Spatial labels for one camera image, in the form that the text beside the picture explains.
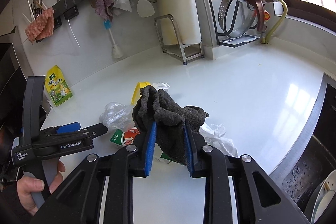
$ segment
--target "gray handle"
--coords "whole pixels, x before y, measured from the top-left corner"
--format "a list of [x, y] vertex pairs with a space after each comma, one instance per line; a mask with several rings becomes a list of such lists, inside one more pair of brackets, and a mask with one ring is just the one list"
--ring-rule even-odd
[[[58, 161], [59, 161], [59, 158], [54, 158], [54, 159], [43, 160], [42, 161], [43, 172], [44, 172], [45, 179], [46, 179], [46, 182], [47, 182], [47, 185], [46, 185], [46, 182], [44, 181], [44, 184], [45, 184], [44, 185], [44, 190], [46, 190], [46, 188], [47, 188], [47, 190], [49, 191], [49, 186], [53, 182], [53, 180], [54, 180], [54, 178], [57, 174]], [[24, 175], [28, 176], [28, 177], [31, 177], [31, 178], [36, 178], [30, 172], [25, 172], [24, 171]], [[45, 201], [45, 198], [43, 197], [42, 192], [32, 192], [31, 196], [33, 197], [33, 200], [34, 200], [37, 208], [40, 208]]]

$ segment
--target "yellow gas hose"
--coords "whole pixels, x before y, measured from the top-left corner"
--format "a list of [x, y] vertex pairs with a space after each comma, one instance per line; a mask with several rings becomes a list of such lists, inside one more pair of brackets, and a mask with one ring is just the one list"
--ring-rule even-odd
[[287, 4], [283, 1], [283, 0], [278, 0], [282, 6], [283, 6], [283, 13], [281, 15], [281, 17], [279, 18], [279, 20], [276, 22], [276, 24], [273, 26], [273, 28], [267, 33], [266, 38], [262, 38], [261, 39], [261, 43], [262, 44], [268, 44], [268, 41], [271, 37], [271, 35], [275, 32], [275, 30], [280, 26], [280, 24], [283, 22], [283, 20], [285, 19], [287, 13], [288, 13], [288, 7]]

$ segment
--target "yellow snack package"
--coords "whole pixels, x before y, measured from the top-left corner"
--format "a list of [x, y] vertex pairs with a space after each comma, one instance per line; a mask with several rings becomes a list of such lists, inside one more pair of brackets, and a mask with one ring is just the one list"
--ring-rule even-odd
[[72, 93], [67, 82], [64, 80], [62, 71], [56, 65], [48, 70], [44, 85], [54, 101], [55, 106], [59, 106], [72, 97]]

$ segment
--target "plastic bag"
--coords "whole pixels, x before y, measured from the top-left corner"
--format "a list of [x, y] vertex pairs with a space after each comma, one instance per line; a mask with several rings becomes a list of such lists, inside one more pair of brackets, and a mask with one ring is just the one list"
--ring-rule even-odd
[[234, 146], [232, 139], [224, 137], [226, 130], [222, 124], [219, 126], [215, 124], [208, 126], [204, 123], [199, 127], [199, 132], [207, 144], [217, 148], [224, 155], [238, 158], [237, 148]]
[[159, 91], [159, 89], [163, 89], [165, 92], [168, 92], [170, 86], [167, 83], [153, 83], [152, 86], [154, 89]]
[[125, 106], [117, 102], [106, 105], [104, 113], [99, 117], [99, 121], [110, 130], [120, 129], [123, 132], [134, 128], [132, 118], [132, 105]]

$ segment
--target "human hand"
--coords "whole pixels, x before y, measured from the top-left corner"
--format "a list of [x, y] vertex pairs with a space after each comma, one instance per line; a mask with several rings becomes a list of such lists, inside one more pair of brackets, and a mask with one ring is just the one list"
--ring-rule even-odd
[[[65, 171], [65, 166], [61, 161], [57, 163], [57, 174], [49, 186], [49, 191], [52, 194], [56, 188], [62, 183], [63, 176], [60, 172]], [[17, 181], [17, 195], [23, 208], [32, 216], [36, 214], [38, 208], [33, 200], [31, 192], [41, 192], [44, 189], [43, 180], [23, 176]]]

